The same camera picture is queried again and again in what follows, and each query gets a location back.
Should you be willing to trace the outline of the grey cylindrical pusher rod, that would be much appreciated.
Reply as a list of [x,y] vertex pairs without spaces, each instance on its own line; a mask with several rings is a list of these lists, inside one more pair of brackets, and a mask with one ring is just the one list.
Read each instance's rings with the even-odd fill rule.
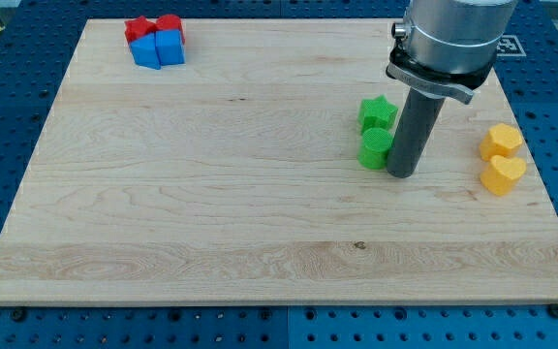
[[406,178],[414,173],[444,102],[442,96],[410,89],[387,156],[391,175]]

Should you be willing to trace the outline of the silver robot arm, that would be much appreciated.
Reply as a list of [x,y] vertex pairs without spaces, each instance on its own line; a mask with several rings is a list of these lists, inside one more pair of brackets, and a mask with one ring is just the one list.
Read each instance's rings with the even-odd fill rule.
[[387,171],[411,176],[447,98],[468,105],[488,77],[516,0],[412,0],[391,26],[387,75],[409,86]]

